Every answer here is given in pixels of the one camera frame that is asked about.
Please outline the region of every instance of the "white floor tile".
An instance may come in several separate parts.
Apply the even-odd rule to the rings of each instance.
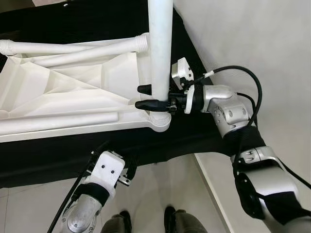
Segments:
[[[0,198],[0,233],[4,233],[7,199],[7,196]]]
[[[10,189],[5,233],[46,232],[73,182],[71,179]],[[225,233],[193,155],[139,167],[130,187],[117,186],[116,196],[103,208],[94,233],[100,233],[102,223],[124,209],[131,214],[133,232],[164,232],[164,210],[168,204],[195,215],[208,232]],[[54,232],[59,232],[59,225],[60,220]]]
[[[25,186],[9,188],[8,189],[8,194],[12,195],[12,194],[15,194],[15,193],[26,191],[28,189],[37,188],[37,187],[42,186],[42,185],[44,185],[44,184],[33,184],[33,185],[25,185]]]
[[[6,197],[9,195],[9,189],[8,188],[0,188],[0,198]]]
[[[133,232],[164,232],[164,210],[169,204],[195,215],[208,232],[225,233],[192,155],[139,167],[131,186],[119,184],[115,198],[103,208],[103,225],[126,209]]]
[[[48,183],[8,196],[5,233],[46,232],[74,179]]]

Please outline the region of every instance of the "person's leg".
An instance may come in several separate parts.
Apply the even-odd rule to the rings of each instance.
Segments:
[[[169,206],[165,210],[164,225],[166,233],[207,233],[202,223],[184,210],[173,212]]]
[[[131,218],[127,211],[122,211],[118,215],[113,215],[102,228],[101,233],[131,233]]]

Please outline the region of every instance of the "black shoe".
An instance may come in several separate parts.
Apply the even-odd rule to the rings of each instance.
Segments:
[[[120,215],[123,217],[126,233],[132,233],[132,223],[130,213],[124,210],[120,213]]]
[[[175,208],[168,206],[165,209],[164,213],[164,227],[165,233],[174,233],[176,219],[174,213],[176,212]]]

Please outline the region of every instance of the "white tube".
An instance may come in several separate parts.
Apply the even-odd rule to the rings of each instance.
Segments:
[[[18,53],[51,53],[63,54],[78,52],[94,48],[90,45],[59,45],[59,44],[41,44],[14,42],[12,40],[0,40],[0,53],[12,56]]]
[[[131,39],[121,41],[119,43],[96,47],[80,52],[73,52],[69,54],[60,55],[54,58],[34,61],[35,64],[42,67],[53,67],[73,62],[80,62],[88,59],[93,59],[101,56],[116,55],[126,52],[143,52],[148,50],[147,42],[148,33],[133,37]]]
[[[119,115],[115,112],[72,116],[42,116],[5,119],[0,120],[0,135],[104,124],[116,122],[118,120]]]
[[[173,0],[148,0],[152,97],[167,101],[170,85]]]

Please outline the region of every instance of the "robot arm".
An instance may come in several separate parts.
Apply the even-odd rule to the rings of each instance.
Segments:
[[[213,74],[211,71],[201,79]],[[172,66],[172,78],[184,93],[169,93],[168,102],[139,101],[136,107],[171,114],[181,110],[185,114],[193,110],[211,113],[220,135],[236,154],[231,161],[244,211],[261,219],[273,233],[309,233],[310,212],[301,208],[294,181],[265,145],[255,124],[249,123],[249,114],[237,93],[225,85],[196,85],[185,58]]]
[[[123,180],[121,172],[124,160],[114,152],[103,152],[84,183],[79,185],[72,196],[73,205],[64,211],[61,233],[91,233],[96,218],[108,199],[115,195],[117,181]]]

